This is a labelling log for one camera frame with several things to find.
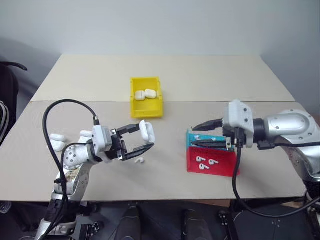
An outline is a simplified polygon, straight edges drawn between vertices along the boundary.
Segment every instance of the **metal bracket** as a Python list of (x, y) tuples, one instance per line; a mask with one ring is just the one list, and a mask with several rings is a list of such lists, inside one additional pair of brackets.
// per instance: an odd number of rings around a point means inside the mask
[(140, 130), (139, 124), (129, 124), (127, 126), (118, 128), (116, 131), (118, 135), (121, 137), (123, 134), (126, 134), (126, 133), (132, 134), (139, 130)]
[(93, 237), (97, 232), (99, 232), (104, 227), (104, 223), (102, 221), (97, 221), (94, 224), (82, 224), (79, 240), (89, 240)]
[(239, 240), (236, 225), (231, 213), (222, 210), (219, 211), (218, 217), (221, 221), (221, 225), (225, 227), (228, 240)]

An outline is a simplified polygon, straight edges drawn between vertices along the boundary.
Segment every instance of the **yellow plastic tray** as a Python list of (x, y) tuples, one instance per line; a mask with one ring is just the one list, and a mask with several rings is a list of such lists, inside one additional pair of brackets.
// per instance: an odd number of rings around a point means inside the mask
[[(131, 85), (131, 117), (132, 118), (156, 118), (162, 117), (163, 111), (163, 98), (161, 92), (161, 85), (159, 77), (132, 77)], [(152, 89), (156, 91), (155, 99), (146, 98), (143, 101), (135, 100), (136, 91), (144, 91)]]

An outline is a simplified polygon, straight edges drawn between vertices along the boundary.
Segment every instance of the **black cable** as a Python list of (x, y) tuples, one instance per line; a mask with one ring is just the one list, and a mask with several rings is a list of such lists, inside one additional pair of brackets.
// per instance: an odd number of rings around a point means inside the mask
[(62, 100), (59, 100), (59, 101), (55, 101), (54, 103), (52, 103), (47, 109), (46, 111), (44, 112), (44, 115), (43, 115), (43, 118), (42, 118), (42, 130), (43, 130), (43, 135), (44, 135), (44, 139), (45, 139), (45, 142), (49, 148), (49, 151), (53, 157), (53, 160), (57, 166), (57, 168), (59, 169), (59, 172), (60, 172), (60, 180), (61, 180), (61, 187), (62, 187), (62, 200), (61, 200), (61, 206), (57, 212), (57, 214), (55, 215), (53, 221), (50, 223), (49, 227), (47, 228), (47, 230), (45, 231), (45, 233), (42, 235), (42, 237), (40, 238), (40, 240), (44, 240), (45, 237), (51, 232), (51, 230), (53, 229), (53, 226), (56, 224), (57, 222), (57, 219), (59, 217), (59, 215), (61, 214), (62, 212), (62, 209), (64, 207), (64, 204), (66, 201), (68, 201), (68, 195), (67, 195), (67, 179), (66, 179), (66, 176), (65, 176), (65, 173), (64, 173), (64, 169), (63, 169), (63, 165), (60, 164), (59, 162), (59, 159), (52, 147), (52, 144), (51, 144), (51, 141), (50, 141), (50, 138), (49, 138), (49, 134), (48, 134), (48, 127), (47, 127), (47, 119), (48, 119), (48, 115), (49, 115), (49, 112), (55, 107), (57, 106), (58, 104), (61, 104), (61, 103), (74, 103), (74, 104), (79, 104), (83, 107), (85, 107), (86, 109), (88, 109), (92, 115), (93, 115), (93, 124), (94, 125), (99, 125), (99, 120), (98, 120), (98, 117), (95, 113), (95, 111), (93, 111), (88, 105), (86, 105), (85, 103), (83, 102), (80, 102), (80, 101), (77, 101), (77, 100), (72, 100), (72, 99), (62, 99)]
[(55, 224), (52, 226), (52, 229), (55, 229), (55, 227), (60, 223), (60, 221), (65, 217), (65, 215), (61, 215), (59, 219), (55, 222)]
[(259, 215), (259, 216), (265, 217), (265, 218), (274, 218), (274, 219), (285, 218), (285, 217), (289, 217), (291, 215), (297, 214), (297, 213), (299, 213), (299, 212), (311, 207), (313, 204), (317, 203), (320, 200), (320, 196), (319, 196), (319, 197), (313, 199), (308, 204), (306, 204), (306, 205), (304, 205), (304, 206), (302, 206), (302, 207), (300, 207), (300, 208), (298, 208), (298, 209), (296, 209), (294, 211), (291, 211), (291, 212), (288, 212), (288, 213), (285, 213), (285, 214), (281, 214), (281, 215), (269, 215), (269, 214), (265, 214), (265, 213), (256, 211), (253, 208), (251, 208), (250, 206), (248, 206), (245, 203), (245, 201), (243, 201), (241, 199), (241, 197), (239, 196), (239, 194), (238, 194), (238, 190), (237, 190), (237, 173), (238, 173), (238, 170), (239, 170), (240, 161), (241, 161), (241, 147), (239, 147), (237, 149), (236, 164), (235, 164), (235, 168), (234, 168), (233, 175), (232, 175), (232, 188), (233, 188), (234, 195), (235, 195), (236, 199), (239, 201), (239, 203), (245, 209), (247, 209), (249, 212), (251, 212), (253, 214), (256, 214), (256, 215)]
[(314, 147), (314, 146), (320, 146), (320, 141), (299, 143), (299, 144), (275, 143), (274, 146), (275, 147), (290, 147), (290, 148)]
[(64, 159), (65, 159), (65, 152), (67, 150), (67, 148), (74, 146), (74, 145), (87, 145), (86, 142), (74, 142), (74, 143), (70, 143), (67, 146), (65, 146), (61, 152), (61, 159), (60, 159), (60, 165), (63, 166), (64, 165)]

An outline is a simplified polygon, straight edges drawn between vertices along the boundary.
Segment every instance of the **red tray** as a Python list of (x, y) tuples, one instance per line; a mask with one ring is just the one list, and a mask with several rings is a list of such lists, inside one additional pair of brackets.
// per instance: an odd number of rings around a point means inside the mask
[[(201, 157), (205, 161), (197, 162), (196, 158)], [(218, 163), (209, 164), (209, 160), (215, 160)], [(234, 151), (216, 150), (211, 148), (201, 148), (190, 146), (186, 153), (187, 171), (191, 173), (211, 174), (232, 177), (236, 166), (236, 153)], [(204, 164), (209, 169), (201, 170), (200, 164)]]

